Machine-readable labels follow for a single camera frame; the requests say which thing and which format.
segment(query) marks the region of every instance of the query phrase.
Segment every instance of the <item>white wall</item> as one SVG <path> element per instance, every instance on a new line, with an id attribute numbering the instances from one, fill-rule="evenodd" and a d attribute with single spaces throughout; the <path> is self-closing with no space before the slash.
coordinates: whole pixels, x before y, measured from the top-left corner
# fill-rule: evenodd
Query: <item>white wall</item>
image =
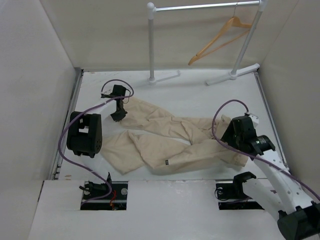
<path id="1" fill-rule="evenodd" d="M 299 0 L 261 70 L 292 172 L 320 194 L 320 1 Z"/>
<path id="2" fill-rule="evenodd" d="M 0 233 L 25 240 L 75 80 L 39 0 L 0 0 Z"/>
<path id="3" fill-rule="evenodd" d="M 100 70 L 147 69 L 151 0 L 41 0 L 76 67 Z M 261 63 L 298 0 L 269 0 L 242 65 Z M 154 0 L 156 7 L 237 0 Z M 235 15 L 250 23 L 258 7 L 238 7 Z M 234 8 L 162 12 L 155 15 L 156 68 L 188 68 L 188 62 L 233 16 Z M 215 46 L 244 29 L 233 28 Z M 245 37 L 195 62 L 193 67 L 231 67 Z"/>

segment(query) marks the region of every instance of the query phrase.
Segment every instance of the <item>cable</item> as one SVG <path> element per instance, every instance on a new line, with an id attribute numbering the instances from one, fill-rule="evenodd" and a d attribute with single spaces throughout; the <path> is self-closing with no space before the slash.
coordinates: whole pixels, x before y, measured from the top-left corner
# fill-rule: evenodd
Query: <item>cable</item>
<path id="1" fill-rule="evenodd" d="M 128 101 L 127 101 L 127 102 L 124 102 L 123 104 L 127 104 L 127 103 L 129 102 L 129 100 L 130 100 L 130 97 L 128 97 Z"/>
<path id="2" fill-rule="evenodd" d="M 129 83 L 127 83 L 126 81 L 123 81 L 123 80 L 120 80 L 120 79 L 113 79 L 113 80 L 107 81 L 105 84 L 102 85 L 101 93 L 102 93 L 102 94 L 104 93 L 104 88 L 105 88 L 105 86 L 106 86 L 108 83 L 110 83 L 110 82 L 115 82 L 115 81 L 116 81 L 116 82 L 122 82 L 122 83 L 128 85 L 128 86 L 131 88 L 131 90 L 132 90 L 132 95 L 130 95 L 129 98 L 134 95 L 134 94 L 133 94 L 133 90 L 134 90 L 134 89 L 132 88 L 132 86 L 131 86 Z"/>
<path id="3" fill-rule="evenodd" d="M 62 141 L 63 141 L 63 139 L 64 139 L 64 136 L 66 135 L 68 129 L 71 127 L 71 125 L 74 124 L 79 118 L 81 118 L 81 117 L 82 117 L 83 115 L 85 115 L 86 113 L 88 113 L 88 112 L 90 112 L 90 111 L 92 111 L 92 110 L 94 110 L 94 109 L 98 109 L 98 108 L 100 108 L 100 107 L 102 107 L 102 106 L 110 103 L 110 102 L 113 101 L 113 100 L 117 100 L 117 99 L 127 99 L 127 98 L 131 98 L 131 97 L 134 95 L 135 91 L 134 91 L 134 89 L 132 88 L 132 86 L 131 86 L 129 83 L 127 83 L 126 81 L 119 80 L 119 79 L 113 79 L 113 80 L 107 81 L 107 82 L 102 86 L 101 91 L 103 91 L 103 89 L 104 89 L 104 87 L 105 87 L 106 84 L 108 84 L 108 83 L 110 83 L 110 82 L 114 82 L 114 81 L 122 82 L 122 83 L 125 83 L 126 85 L 128 85 L 128 86 L 131 88 L 132 94 L 130 94 L 130 95 L 128 95 L 128 96 L 116 96 L 116 97 L 110 98 L 110 99 L 108 99 L 108 100 L 107 100 L 106 102 L 104 102 L 104 103 L 101 103 L 101 104 L 99 104 L 99 105 L 97 105 L 97 106 L 90 107 L 90 108 L 88 108 L 87 110 L 81 112 L 80 114 L 78 114 L 78 115 L 65 127 L 65 129 L 62 131 L 61 136 L 60 136 L 59 141 L 58 141 L 58 152 L 59 152 L 60 156 L 61 156 L 64 160 L 66 160 L 66 161 L 67 161 L 68 163 L 70 163 L 70 164 L 76 165 L 76 166 L 78 166 L 78 167 L 80 167 L 80 168 L 83 168 L 83 169 L 91 172 L 93 175 L 95 175 L 96 177 L 98 177 L 99 179 L 101 179 L 102 181 L 104 181 L 105 184 L 108 186 L 109 192 L 108 192 L 107 194 L 105 194 L 105 195 L 103 195 L 103 196 L 97 196 L 97 197 L 90 198 L 90 199 L 84 201 L 84 202 L 81 204 L 81 206 L 82 206 L 83 204 L 91 201 L 91 200 L 96 200 L 96 199 L 105 198 L 106 196 L 108 196 L 108 195 L 112 192 L 112 187 L 111 187 L 111 185 L 107 182 L 106 179 L 104 179 L 102 176 L 100 176 L 99 174 L 97 174 L 97 173 L 96 173 L 95 171 L 93 171 L 91 168 L 89 168 L 89 167 L 87 167 L 87 166 L 84 166 L 84 165 L 81 165 L 81 164 L 79 164 L 79 163 L 76 163 L 76 162 L 70 160 L 69 158 L 67 158 L 67 157 L 64 155 L 63 151 L 62 151 L 61 143 L 62 143 Z"/>
<path id="4" fill-rule="evenodd" d="M 299 183 L 301 186 L 305 187 L 310 193 L 312 193 L 312 194 L 320 201 L 320 196 L 319 196 L 315 191 L 313 191 L 308 185 L 306 185 L 305 183 L 303 183 L 302 181 L 300 181 L 297 177 L 292 176 L 290 173 L 288 173 L 288 172 L 286 172 L 286 171 L 283 171 L 283 170 L 282 170 L 280 167 L 278 167 L 277 165 L 275 165 L 275 164 L 273 164 L 273 163 L 271 163 L 271 162 L 269 162 L 269 161 L 267 161 L 267 160 L 265 160 L 265 159 L 263 159 L 263 158 L 261 158 L 261 157 L 254 156 L 254 155 L 250 155 L 250 154 L 248 154 L 248 153 L 245 153 L 245 152 L 243 152 L 243 151 L 240 151 L 240 150 L 238 150 L 238 149 L 235 149 L 235 148 L 229 146 L 228 144 L 224 143 L 223 141 L 221 141 L 220 139 L 217 138 L 216 133 L 215 133 L 215 131 L 214 131 L 214 124 L 215 124 L 216 118 L 217 118 L 217 116 L 218 116 L 218 113 L 221 111 L 221 109 L 223 109 L 227 104 L 229 104 L 229 103 L 231 103 L 231 102 L 238 102 L 238 103 L 242 104 L 242 105 L 245 107 L 246 111 L 249 112 L 249 108 L 247 107 L 247 105 L 246 105 L 244 102 L 242 102 L 242 101 L 240 101 L 240 100 L 237 100 L 237 99 L 232 99 L 232 100 L 229 100 L 229 101 L 225 102 L 224 104 L 222 104 L 222 106 L 219 107 L 219 109 L 216 111 L 216 113 L 215 113 L 215 115 L 214 115 L 214 117 L 213 117 L 213 120 L 212 120 L 212 135 L 213 135 L 214 139 L 215 139 L 220 145 L 222 145 L 223 147 L 225 147 L 226 149 L 229 149 L 229 150 L 231 150 L 231 151 L 233 151 L 233 152 L 235 152 L 235 153 L 238 153 L 238 154 L 245 155 L 245 156 L 247 156 L 247 157 L 249 157 L 249 158 L 252 158 L 252 159 L 257 159 L 257 160 L 259 160 L 259 161 L 261 161 L 261 162 L 264 162 L 265 164 L 270 165 L 271 167 L 277 169 L 278 171 L 281 171 L 281 173 L 283 173 L 283 174 L 286 175 L 287 177 L 291 178 L 292 180 L 296 181 L 296 182 Z"/>

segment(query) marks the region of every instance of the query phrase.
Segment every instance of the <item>white clothing rack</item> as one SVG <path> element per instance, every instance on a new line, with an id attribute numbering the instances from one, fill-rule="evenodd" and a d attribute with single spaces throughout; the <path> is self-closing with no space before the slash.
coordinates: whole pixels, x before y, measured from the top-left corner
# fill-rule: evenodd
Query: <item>white clothing rack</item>
<path id="1" fill-rule="evenodd" d="M 213 85 L 217 83 L 224 82 L 226 80 L 235 80 L 238 76 L 248 74 L 250 72 L 256 71 L 260 65 L 258 63 L 247 66 L 245 68 L 239 68 L 239 65 L 242 61 L 242 58 L 245 55 L 249 42 L 254 34 L 254 31 L 257 27 L 259 19 L 264 11 L 268 0 L 255 0 L 255 1 L 239 1 L 239 2 L 228 2 L 228 3 L 213 3 L 213 4 L 202 4 L 202 5 L 190 5 L 190 6 L 171 6 L 171 7 L 155 7 L 152 2 L 147 4 L 148 9 L 148 36 L 149 36 L 149 68 L 150 68 L 150 77 L 148 79 L 151 85 L 156 84 L 164 80 L 172 79 L 180 76 L 180 72 L 177 71 L 174 74 L 169 74 L 162 76 L 162 78 L 155 77 L 155 49 L 154 49 L 154 16 L 155 13 L 165 12 L 165 11 L 177 11 L 177 10 L 192 10 L 192 9 L 211 9 L 211 8 L 235 8 L 235 7 L 252 7 L 259 6 L 255 14 L 252 27 L 246 36 L 246 39 L 243 43 L 241 51 L 236 59 L 234 67 L 227 74 L 214 78 L 212 80 L 207 80 L 207 85 Z"/>

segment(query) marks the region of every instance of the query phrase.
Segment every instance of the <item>screw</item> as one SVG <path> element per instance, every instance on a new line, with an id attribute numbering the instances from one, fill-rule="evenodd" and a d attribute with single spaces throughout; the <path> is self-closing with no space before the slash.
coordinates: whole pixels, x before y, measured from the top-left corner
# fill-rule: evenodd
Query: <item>screw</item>
<path id="1" fill-rule="evenodd" d="M 122 195 L 127 195 L 127 194 L 128 194 L 128 189 L 122 188 L 122 189 L 121 189 L 121 194 L 122 194 Z"/>

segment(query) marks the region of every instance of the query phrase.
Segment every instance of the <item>red wire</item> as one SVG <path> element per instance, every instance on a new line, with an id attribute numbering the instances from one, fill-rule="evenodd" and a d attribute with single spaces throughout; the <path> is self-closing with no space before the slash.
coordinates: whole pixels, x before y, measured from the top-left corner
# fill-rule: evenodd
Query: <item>red wire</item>
<path id="1" fill-rule="evenodd" d="M 112 208 L 114 207 L 114 203 L 112 203 L 112 201 L 116 200 L 116 196 L 117 196 L 117 192 L 116 190 L 113 191 L 113 198 L 111 198 L 110 200 L 110 206 L 112 206 Z"/>

